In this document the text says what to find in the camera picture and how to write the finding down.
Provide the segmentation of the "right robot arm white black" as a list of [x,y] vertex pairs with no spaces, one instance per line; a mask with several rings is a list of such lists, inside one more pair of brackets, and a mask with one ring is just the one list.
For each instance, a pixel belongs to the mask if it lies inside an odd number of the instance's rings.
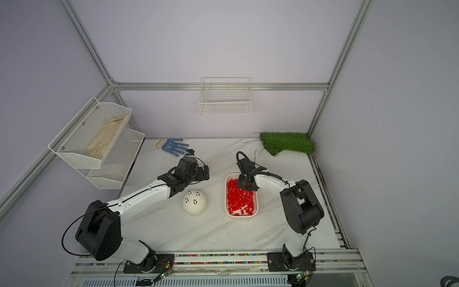
[[245,191],[267,190],[280,197],[286,222],[294,232],[283,245],[282,257],[286,264],[294,264],[309,253],[306,243],[325,212],[310,183],[306,180],[288,181],[271,173],[238,151],[237,167],[240,170],[238,187]]

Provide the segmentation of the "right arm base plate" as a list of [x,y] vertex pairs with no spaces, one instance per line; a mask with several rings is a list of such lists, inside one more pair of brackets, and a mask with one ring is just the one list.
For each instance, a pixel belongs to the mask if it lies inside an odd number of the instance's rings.
[[311,252],[292,257],[288,252],[269,252],[267,254],[269,271],[315,271],[316,264]]

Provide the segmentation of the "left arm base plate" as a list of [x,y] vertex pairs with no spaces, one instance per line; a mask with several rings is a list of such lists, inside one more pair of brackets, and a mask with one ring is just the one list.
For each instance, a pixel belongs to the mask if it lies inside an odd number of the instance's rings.
[[175,260],[174,254],[155,254],[147,256],[140,264],[134,264],[128,261],[123,269],[125,274],[148,274],[148,273],[164,273],[173,267]]

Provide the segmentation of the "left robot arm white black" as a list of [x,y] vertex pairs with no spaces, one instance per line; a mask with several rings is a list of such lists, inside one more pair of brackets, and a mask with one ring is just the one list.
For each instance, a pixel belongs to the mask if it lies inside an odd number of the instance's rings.
[[185,156],[176,167],[127,196],[91,203],[75,233],[76,241],[96,260],[118,258],[137,265],[156,265],[156,252],[142,240],[122,235],[121,227],[153,204],[167,200],[195,182],[210,178],[209,166]]

